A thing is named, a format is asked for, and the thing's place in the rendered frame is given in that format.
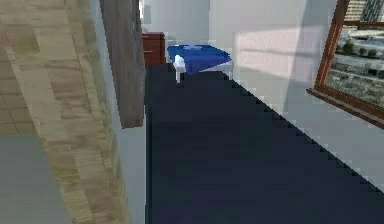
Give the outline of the brown wooden room door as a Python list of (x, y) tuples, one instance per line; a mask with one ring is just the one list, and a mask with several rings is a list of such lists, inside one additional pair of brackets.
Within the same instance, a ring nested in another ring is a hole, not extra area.
[(139, 0), (100, 0), (122, 128), (142, 127), (145, 60)]

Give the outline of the red-brown chest of drawers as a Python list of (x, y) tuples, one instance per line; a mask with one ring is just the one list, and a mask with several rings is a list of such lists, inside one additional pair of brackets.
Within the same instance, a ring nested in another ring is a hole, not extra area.
[(146, 65), (165, 64), (165, 35), (162, 32), (148, 32), (142, 35)]

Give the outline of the brown framed window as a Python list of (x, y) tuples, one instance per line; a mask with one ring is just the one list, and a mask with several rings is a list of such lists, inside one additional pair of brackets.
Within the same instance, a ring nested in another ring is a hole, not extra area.
[(307, 92), (384, 130), (384, 0), (337, 0)]

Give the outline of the blue bed with white frame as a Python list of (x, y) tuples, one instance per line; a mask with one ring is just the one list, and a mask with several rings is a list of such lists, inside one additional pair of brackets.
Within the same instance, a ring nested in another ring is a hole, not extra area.
[(205, 71), (227, 71), (233, 78), (233, 60), (230, 54), (211, 45), (198, 45), (201, 50), (184, 50), (185, 45), (167, 47), (169, 60), (175, 68), (176, 82), (181, 82), (181, 74), (187, 75)]

